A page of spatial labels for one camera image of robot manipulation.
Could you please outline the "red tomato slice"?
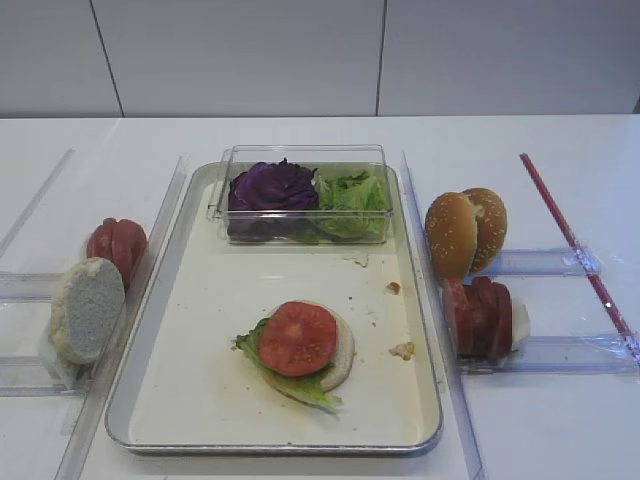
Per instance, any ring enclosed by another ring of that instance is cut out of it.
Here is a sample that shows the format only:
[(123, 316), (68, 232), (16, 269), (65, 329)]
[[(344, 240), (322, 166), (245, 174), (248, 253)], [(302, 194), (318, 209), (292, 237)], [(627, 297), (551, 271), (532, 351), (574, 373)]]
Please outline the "red tomato slice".
[(269, 318), (258, 344), (261, 362), (271, 370), (300, 377), (324, 368), (337, 344), (337, 322), (324, 307), (283, 303)]

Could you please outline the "green lettuce in container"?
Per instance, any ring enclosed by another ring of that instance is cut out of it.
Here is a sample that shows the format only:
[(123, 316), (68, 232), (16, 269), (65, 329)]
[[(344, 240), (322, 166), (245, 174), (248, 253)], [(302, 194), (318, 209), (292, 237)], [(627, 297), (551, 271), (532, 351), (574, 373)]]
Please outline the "green lettuce in container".
[(298, 242), (369, 242), (385, 235), (389, 204), (379, 176), (361, 171), (327, 178), (310, 172), (289, 193), (294, 208), (313, 212), (292, 234)]

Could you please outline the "small bread crumb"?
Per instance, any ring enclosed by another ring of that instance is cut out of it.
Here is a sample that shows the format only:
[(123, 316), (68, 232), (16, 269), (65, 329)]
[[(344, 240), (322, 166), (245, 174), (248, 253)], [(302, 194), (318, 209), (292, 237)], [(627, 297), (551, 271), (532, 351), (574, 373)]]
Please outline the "small bread crumb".
[(392, 294), (392, 295), (398, 295), (400, 292), (401, 286), (399, 283), (397, 282), (390, 282), (386, 287), (385, 290)]

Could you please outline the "green lettuce leaf on bun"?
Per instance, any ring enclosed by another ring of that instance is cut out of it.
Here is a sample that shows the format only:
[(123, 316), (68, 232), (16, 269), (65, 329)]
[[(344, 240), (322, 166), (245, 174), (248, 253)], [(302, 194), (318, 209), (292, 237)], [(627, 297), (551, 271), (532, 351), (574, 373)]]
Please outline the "green lettuce leaf on bun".
[(281, 394), (311, 407), (336, 414), (337, 408), (342, 405), (342, 399), (337, 395), (327, 393), (321, 386), (323, 380), (328, 380), (330, 374), (337, 372), (336, 362), (330, 360), (318, 372), (301, 377), (287, 377), (267, 368), (258, 355), (259, 340), (264, 333), (266, 324), (267, 318), (263, 318), (247, 334), (237, 335), (235, 347), (242, 350), (244, 355), (249, 358), (263, 380)]

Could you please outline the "meat patty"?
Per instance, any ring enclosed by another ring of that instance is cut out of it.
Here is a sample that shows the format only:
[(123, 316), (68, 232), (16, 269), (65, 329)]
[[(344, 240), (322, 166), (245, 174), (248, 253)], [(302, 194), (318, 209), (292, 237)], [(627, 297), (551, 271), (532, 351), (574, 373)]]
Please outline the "meat patty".
[(498, 327), (497, 296), (492, 281), (476, 277), (465, 288), (472, 317), (473, 349), (475, 356), (487, 357)]
[(471, 355), (473, 352), (473, 325), (463, 284), (459, 280), (445, 279), (442, 288), (443, 308), (457, 353)]
[(507, 287), (498, 282), (493, 283), (497, 301), (497, 327), (488, 358), (497, 362), (508, 356), (513, 342), (512, 303)]

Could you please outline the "middle meat patty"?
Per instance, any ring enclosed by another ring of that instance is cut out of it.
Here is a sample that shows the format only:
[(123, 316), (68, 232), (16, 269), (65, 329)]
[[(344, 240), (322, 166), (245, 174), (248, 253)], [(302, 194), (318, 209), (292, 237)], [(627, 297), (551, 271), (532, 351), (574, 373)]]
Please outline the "middle meat patty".
[(473, 349), (475, 356), (487, 357), (498, 327), (497, 296), (492, 281), (476, 277), (465, 288), (472, 317)]

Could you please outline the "rear meat patty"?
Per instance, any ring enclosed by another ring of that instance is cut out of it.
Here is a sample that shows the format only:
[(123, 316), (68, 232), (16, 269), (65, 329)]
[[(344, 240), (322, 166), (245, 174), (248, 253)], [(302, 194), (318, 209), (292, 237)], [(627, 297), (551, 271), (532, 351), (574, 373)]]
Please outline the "rear meat patty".
[(493, 283), (497, 301), (497, 327), (488, 358), (497, 362), (508, 356), (513, 342), (512, 303), (507, 287), (498, 282)]

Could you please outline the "rear tomato slice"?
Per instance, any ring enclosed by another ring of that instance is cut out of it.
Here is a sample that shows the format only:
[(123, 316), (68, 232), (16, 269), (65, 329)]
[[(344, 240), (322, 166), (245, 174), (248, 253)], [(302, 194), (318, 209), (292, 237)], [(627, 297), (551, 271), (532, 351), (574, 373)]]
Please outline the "rear tomato slice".
[(105, 218), (91, 234), (86, 246), (86, 257), (100, 257), (107, 260), (113, 259), (112, 254), (112, 235), (117, 220), (114, 218)]

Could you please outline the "purple cabbage leaves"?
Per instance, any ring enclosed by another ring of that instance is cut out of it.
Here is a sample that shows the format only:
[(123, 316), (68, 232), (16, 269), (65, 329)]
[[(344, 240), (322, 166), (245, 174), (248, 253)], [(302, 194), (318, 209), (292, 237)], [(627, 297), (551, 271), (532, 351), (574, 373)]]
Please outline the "purple cabbage leaves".
[[(313, 180), (315, 172), (290, 164), (258, 162), (230, 182), (228, 235), (233, 241), (264, 242), (275, 237), (303, 237), (310, 223), (291, 211), (315, 210), (319, 206)], [(284, 211), (280, 218), (258, 217), (256, 211)]]

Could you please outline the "metal baking tray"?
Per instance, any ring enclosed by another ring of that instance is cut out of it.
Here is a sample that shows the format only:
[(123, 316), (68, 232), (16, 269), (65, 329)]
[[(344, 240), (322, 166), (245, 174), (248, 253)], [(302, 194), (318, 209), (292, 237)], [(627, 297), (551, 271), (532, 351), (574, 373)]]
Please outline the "metal baking tray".
[[(443, 423), (406, 224), (381, 245), (232, 245), (206, 216), (221, 168), (196, 170), (140, 313), (106, 414), (137, 451), (220, 455), (411, 455)], [(385, 290), (397, 282), (398, 295)], [(336, 414), (271, 388), (233, 348), (290, 300), (336, 312), (355, 338)], [(412, 341), (409, 361), (392, 356)]]

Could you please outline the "white bun half left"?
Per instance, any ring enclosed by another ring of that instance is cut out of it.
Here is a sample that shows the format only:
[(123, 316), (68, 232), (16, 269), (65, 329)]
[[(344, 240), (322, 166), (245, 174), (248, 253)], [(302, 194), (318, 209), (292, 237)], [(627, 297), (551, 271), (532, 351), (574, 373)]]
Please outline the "white bun half left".
[(67, 362), (83, 365), (100, 355), (125, 301), (121, 275), (109, 260), (85, 259), (64, 273), (51, 298), (49, 339)]

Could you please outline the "white left pusher block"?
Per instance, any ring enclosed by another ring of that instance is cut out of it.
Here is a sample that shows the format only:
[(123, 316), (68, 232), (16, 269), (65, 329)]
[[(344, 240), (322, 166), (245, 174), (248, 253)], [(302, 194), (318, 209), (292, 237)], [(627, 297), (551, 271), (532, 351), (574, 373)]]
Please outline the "white left pusher block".
[(53, 379), (60, 380), (68, 390), (82, 384), (83, 366), (70, 363), (60, 357), (46, 331), (40, 337), (37, 352), (41, 364), (49, 375)]

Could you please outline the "clear upper right cross rail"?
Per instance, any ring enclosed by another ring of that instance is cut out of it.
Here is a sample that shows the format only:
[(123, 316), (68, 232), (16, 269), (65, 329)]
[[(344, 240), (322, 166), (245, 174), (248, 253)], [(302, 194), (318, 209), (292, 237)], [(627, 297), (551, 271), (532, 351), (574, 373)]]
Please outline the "clear upper right cross rail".
[(601, 272), (585, 248), (505, 249), (484, 271), (494, 276), (587, 276)]

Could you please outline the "clear rail of tray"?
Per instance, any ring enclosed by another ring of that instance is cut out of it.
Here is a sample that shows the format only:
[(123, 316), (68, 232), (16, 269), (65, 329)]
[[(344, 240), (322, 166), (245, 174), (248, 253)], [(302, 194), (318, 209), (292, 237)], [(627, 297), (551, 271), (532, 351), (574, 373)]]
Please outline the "clear rail of tray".
[(137, 272), (128, 290), (121, 315), (100, 359), (92, 367), (85, 387), (84, 403), (55, 474), (56, 480), (78, 479), (81, 476), (95, 432), (103, 417), (120, 361), (126, 351), (129, 336), (138, 312), (144, 305), (147, 286), (161, 256), (165, 237), (172, 224), (186, 177), (185, 161), (179, 158), (149, 235), (148, 246), (137, 263)]
[(429, 249), (424, 232), (424, 218), (420, 214), (416, 189), (404, 151), (401, 151), (400, 176), (406, 194), (409, 220), (414, 232), (414, 242), (425, 282), (431, 317), (437, 336), (444, 374), (446, 376), (446, 387), (452, 403), (467, 475), (469, 479), (487, 479), (455, 356), (455, 349), (451, 342), (448, 324), (441, 304), (441, 291), (430, 263)]

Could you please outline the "red plastic rail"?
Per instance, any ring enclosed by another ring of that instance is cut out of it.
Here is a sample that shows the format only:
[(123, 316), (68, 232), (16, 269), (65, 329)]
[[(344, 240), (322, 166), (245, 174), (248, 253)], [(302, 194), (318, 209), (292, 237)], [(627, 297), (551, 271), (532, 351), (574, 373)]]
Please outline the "red plastic rail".
[(587, 279), (589, 280), (594, 292), (600, 300), (600, 303), (602, 304), (604, 310), (606, 311), (614, 327), (624, 340), (625, 345), (630, 351), (633, 360), (636, 364), (639, 364), (639, 340), (625, 321), (611, 294), (607, 290), (607, 287), (602, 281), (600, 274), (596, 272), (596, 269), (594, 267), (589, 265), (589, 262), (587, 261), (588, 255), (586, 253), (586, 249), (580, 245), (580, 242), (578, 241), (569, 223), (567, 222), (559, 206), (551, 195), (551, 192), (547, 188), (542, 177), (538, 173), (529, 155), (526, 153), (521, 153), (519, 155), (519, 158), (523, 166), (527, 170), (529, 176), (531, 177), (531, 180), (536, 186), (549, 212), (554, 218), (561, 233), (563, 234), (566, 242), (573, 250), (574, 255), (576, 256), (578, 262), (586, 273)]

